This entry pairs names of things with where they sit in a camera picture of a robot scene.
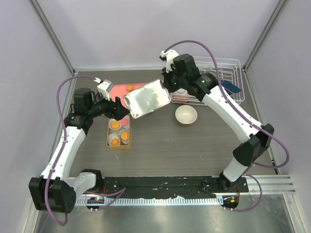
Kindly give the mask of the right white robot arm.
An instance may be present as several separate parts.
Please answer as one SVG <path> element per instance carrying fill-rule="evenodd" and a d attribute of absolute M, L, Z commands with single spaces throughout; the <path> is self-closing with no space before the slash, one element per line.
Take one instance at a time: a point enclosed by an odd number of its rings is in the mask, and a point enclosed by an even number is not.
<path fill-rule="evenodd" d="M 166 62 L 162 70 L 164 87 L 170 93 L 186 90 L 216 112 L 240 140 L 232 160 L 219 175 L 220 188 L 232 191 L 243 173 L 268 149 L 273 126 L 252 118 L 228 95 L 214 73 L 199 70 L 191 55 L 169 50 L 161 52 L 160 59 Z"/>

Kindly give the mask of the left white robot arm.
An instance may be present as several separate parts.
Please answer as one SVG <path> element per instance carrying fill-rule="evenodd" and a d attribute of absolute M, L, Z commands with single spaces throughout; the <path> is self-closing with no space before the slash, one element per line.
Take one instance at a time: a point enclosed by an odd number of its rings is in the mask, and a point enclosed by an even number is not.
<path fill-rule="evenodd" d="M 87 136 L 93 120 L 99 116 L 121 120 L 129 114 L 120 97 L 97 99 L 100 93 L 89 88 L 75 90 L 70 112 L 64 119 L 65 130 L 59 144 L 45 170 L 39 177 L 32 177 L 29 190 L 39 211 L 52 211 L 69 214 L 76 199 L 86 191 L 100 193 L 104 182 L 99 170 L 84 169 L 69 179 L 69 172 L 76 153 Z"/>

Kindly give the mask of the pink round cookie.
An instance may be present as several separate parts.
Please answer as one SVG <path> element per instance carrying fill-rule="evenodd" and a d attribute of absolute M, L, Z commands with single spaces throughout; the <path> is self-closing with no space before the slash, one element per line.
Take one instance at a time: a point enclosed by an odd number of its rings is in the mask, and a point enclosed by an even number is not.
<path fill-rule="evenodd" d="M 123 119 L 120 120 L 122 126 L 126 127 L 129 124 L 129 116 L 125 116 Z"/>

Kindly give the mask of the silver tin lid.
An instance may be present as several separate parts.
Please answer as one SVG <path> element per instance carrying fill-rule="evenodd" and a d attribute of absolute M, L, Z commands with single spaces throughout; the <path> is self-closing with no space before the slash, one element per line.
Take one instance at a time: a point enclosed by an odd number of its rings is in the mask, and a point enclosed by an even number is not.
<path fill-rule="evenodd" d="M 154 112 L 171 102 L 171 96 L 161 79 L 154 80 L 123 96 L 134 119 Z"/>

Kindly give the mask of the orange ridged round cookie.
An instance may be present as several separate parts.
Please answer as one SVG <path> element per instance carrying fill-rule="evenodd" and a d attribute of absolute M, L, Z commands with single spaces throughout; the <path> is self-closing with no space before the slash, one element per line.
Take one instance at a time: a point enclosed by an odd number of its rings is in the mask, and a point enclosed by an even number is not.
<path fill-rule="evenodd" d="M 129 140 L 129 132 L 127 132 L 127 131 L 122 132 L 122 133 L 120 134 L 120 138 L 121 138 L 121 140 L 123 140 L 123 141 L 128 141 L 128 140 Z"/>

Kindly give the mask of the gold cookie tin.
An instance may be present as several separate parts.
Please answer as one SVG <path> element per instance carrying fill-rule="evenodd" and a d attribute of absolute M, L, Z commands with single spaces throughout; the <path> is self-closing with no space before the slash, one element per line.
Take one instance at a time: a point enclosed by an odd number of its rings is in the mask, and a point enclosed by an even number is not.
<path fill-rule="evenodd" d="M 121 120 L 110 119 L 107 127 L 106 145 L 111 150 L 124 150 L 130 148 L 131 130 L 130 116 Z"/>

